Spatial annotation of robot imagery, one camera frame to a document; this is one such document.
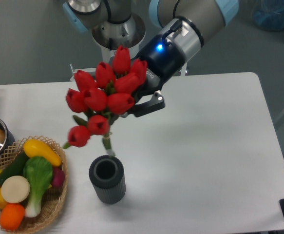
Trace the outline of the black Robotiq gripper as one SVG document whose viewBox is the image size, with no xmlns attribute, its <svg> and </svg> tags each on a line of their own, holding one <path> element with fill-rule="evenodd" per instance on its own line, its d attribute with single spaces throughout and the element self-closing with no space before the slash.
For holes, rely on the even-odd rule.
<svg viewBox="0 0 284 234">
<path fill-rule="evenodd" d="M 165 100 L 160 90 L 185 64 L 185 58 L 174 42 L 163 41 L 162 36 L 156 35 L 132 58 L 132 62 L 137 59 L 146 61 L 149 72 L 145 83 L 133 93 L 135 101 L 138 102 L 143 96 L 153 95 L 149 101 L 133 106 L 122 117 L 141 117 L 165 108 Z"/>
</svg>

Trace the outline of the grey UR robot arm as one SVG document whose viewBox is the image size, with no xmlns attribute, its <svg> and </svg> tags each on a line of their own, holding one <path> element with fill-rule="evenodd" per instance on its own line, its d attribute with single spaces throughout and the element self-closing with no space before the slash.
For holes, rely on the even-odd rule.
<svg viewBox="0 0 284 234">
<path fill-rule="evenodd" d="M 148 63 L 146 84 L 134 95 L 151 99 L 137 103 L 127 114 L 140 117 L 164 108 L 163 85 L 176 73 L 185 74 L 187 62 L 239 10 L 236 0 L 152 0 L 149 17 L 160 28 L 145 46 L 143 20 L 132 11 L 129 0 L 67 0 L 63 11 L 80 32 L 91 32 L 104 62 L 111 62 L 118 46 L 129 49 L 131 59 Z"/>
</svg>

